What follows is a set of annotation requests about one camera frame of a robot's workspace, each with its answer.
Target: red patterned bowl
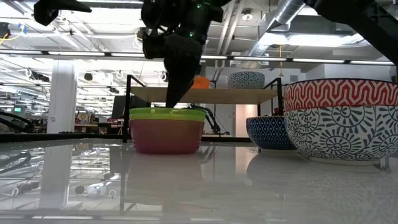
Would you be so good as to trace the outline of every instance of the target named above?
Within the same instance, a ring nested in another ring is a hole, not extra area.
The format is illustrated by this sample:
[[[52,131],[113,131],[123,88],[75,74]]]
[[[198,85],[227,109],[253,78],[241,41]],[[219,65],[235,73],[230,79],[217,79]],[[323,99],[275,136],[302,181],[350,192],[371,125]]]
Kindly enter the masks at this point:
[[[329,106],[396,106],[398,85],[351,78],[309,80],[288,85],[284,100],[286,111]]]
[[[286,87],[285,125],[314,158],[373,161],[398,150],[398,84],[331,78]]]

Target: ceiling light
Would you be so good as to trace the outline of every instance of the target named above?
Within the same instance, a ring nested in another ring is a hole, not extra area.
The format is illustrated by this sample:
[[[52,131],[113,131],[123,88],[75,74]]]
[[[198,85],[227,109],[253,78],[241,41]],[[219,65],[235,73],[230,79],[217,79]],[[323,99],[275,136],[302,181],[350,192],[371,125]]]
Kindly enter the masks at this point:
[[[78,1],[94,2],[94,3],[143,4],[142,1],[134,1],[134,0],[78,0]]]
[[[243,14],[242,19],[244,21],[249,21],[249,20],[253,19],[253,15],[251,14],[250,8],[243,9],[242,14]]]
[[[239,57],[235,56],[233,60],[253,60],[260,62],[285,62],[286,58],[274,58],[274,57]]]
[[[93,74],[91,74],[91,73],[86,73],[86,74],[85,74],[85,80],[87,80],[87,81],[93,81]]]
[[[49,52],[50,55],[105,56],[102,52]]]
[[[111,53],[111,55],[115,57],[139,57],[139,58],[145,57],[144,54],[131,54],[131,53]]]
[[[293,62],[310,62],[310,63],[344,63],[344,60],[295,58],[295,59],[293,59]]]
[[[350,64],[352,65],[394,65],[392,62],[386,62],[386,61],[350,61]]]
[[[265,33],[258,42],[259,45],[286,45],[289,44],[285,35]]]
[[[38,50],[0,50],[0,54],[43,54]]]
[[[338,47],[344,41],[337,35],[297,34],[289,37],[289,45],[310,47]]]
[[[2,83],[1,85],[4,85],[4,86],[19,86],[19,87],[22,87],[22,86],[41,86],[41,85],[36,85],[36,84],[20,84],[20,83]]]
[[[227,59],[227,56],[218,56],[218,55],[202,55],[202,59],[220,59],[220,60],[225,60]]]

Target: wooden shelf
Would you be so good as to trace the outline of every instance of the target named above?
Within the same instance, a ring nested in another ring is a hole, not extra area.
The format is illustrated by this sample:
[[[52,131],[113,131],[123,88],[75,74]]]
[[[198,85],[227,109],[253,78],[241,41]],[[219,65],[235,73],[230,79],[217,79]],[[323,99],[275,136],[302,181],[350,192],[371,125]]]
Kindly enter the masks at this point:
[[[131,93],[147,102],[165,103],[167,88],[132,87]],[[179,103],[258,105],[276,96],[276,90],[191,89]]]

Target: pink bowl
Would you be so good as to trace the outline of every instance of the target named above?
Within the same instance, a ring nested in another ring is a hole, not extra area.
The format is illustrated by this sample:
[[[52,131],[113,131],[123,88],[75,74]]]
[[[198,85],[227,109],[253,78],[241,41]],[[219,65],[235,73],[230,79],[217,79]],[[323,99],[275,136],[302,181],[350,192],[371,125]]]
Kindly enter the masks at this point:
[[[205,123],[168,119],[130,120],[131,139],[144,154],[193,154],[200,146]]]

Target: stacked bowls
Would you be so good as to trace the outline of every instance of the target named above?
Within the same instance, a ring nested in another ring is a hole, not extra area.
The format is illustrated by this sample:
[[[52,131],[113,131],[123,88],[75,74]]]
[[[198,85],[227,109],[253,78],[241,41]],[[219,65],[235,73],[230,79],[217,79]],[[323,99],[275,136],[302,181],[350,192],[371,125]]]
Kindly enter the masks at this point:
[[[309,157],[374,161],[398,150],[398,84],[331,78],[293,83],[284,98],[287,134]]]
[[[192,154],[201,141],[205,112],[173,108],[130,110],[132,143],[144,154]]]

